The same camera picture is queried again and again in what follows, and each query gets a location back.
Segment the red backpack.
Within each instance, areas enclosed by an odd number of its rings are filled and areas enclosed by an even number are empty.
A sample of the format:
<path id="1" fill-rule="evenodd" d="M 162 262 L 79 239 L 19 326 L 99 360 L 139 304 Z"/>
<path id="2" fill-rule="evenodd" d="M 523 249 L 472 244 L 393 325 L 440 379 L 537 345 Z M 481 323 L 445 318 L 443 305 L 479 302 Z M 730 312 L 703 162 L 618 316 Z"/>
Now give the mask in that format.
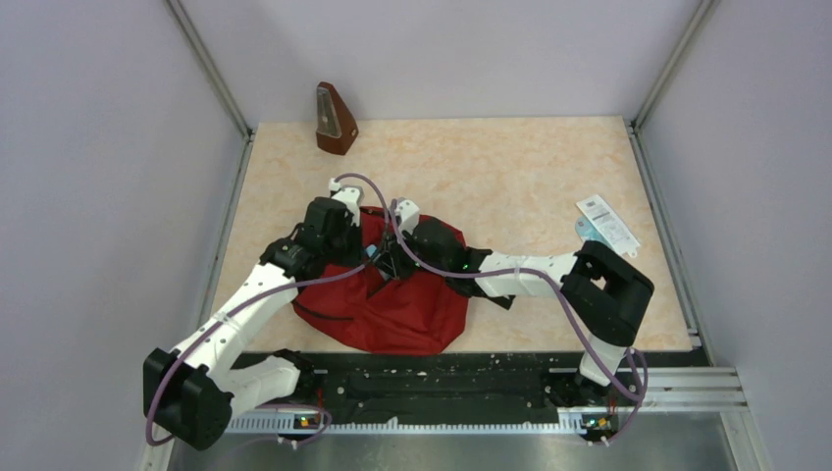
<path id="1" fill-rule="evenodd" d="M 377 207 L 363 208 L 361 224 L 365 247 L 395 238 Z M 339 279 L 303 288 L 292 308 L 316 330 L 359 350 L 436 355 L 464 332 L 470 298 L 486 295 L 471 276 L 491 251 L 473 248 L 478 267 L 472 273 L 444 272 L 416 257 L 409 278 L 385 281 L 375 261 L 351 277 L 346 267 L 330 264 L 324 276 Z"/>

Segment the blue correction tape pack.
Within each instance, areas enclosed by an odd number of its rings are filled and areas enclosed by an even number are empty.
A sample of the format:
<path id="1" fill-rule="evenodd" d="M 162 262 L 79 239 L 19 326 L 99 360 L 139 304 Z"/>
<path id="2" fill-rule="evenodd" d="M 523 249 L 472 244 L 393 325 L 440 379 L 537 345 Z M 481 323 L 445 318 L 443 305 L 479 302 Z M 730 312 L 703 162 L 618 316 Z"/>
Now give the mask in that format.
<path id="1" fill-rule="evenodd" d="M 581 216 L 575 223 L 575 231 L 582 241 L 598 241 L 606 243 L 605 238 L 601 235 L 592 222 L 586 217 Z"/>

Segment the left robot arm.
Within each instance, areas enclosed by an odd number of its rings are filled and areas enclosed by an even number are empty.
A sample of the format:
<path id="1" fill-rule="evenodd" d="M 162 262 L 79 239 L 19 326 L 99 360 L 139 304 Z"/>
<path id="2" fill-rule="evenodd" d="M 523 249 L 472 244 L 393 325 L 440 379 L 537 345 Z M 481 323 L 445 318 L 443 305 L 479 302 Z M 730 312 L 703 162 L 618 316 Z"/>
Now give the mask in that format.
<path id="1" fill-rule="evenodd" d="M 308 287 L 333 284 L 364 269 L 356 187 L 315 198 L 296 230 L 271 242 L 232 297 L 170 350 L 142 365 L 145 438 L 159 427 L 196 450 L 212 446 L 233 419 L 272 399 L 302 405 L 314 379 L 302 360 L 280 350 L 243 369 L 234 364 L 257 333 Z"/>

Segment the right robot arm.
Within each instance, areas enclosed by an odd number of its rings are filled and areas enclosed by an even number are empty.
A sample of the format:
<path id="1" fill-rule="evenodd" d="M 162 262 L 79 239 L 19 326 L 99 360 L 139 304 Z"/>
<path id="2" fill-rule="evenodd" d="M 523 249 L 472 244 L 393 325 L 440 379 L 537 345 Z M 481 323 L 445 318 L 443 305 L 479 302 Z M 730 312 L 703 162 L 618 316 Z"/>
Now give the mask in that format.
<path id="1" fill-rule="evenodd" d="M 641 356 L 633 345 L 654 284 L 605 244 L 589 240 L 576 252 L 557 256 L 507 255 L 464 245 L 432 217 L 413 225 L 395 217 L 385 233 L 398 258 L 397 274 L 431 273 L 456 294 L 504 309 L 517 296 L 557 300 L 585 349 L 575 390 L 586 403 L 601 404 L 615 389 L 629 398 L 643 392 L 646 367 L 633 367 L 633 387 L 614 373 L 622 361 L 634 365 Z"/>

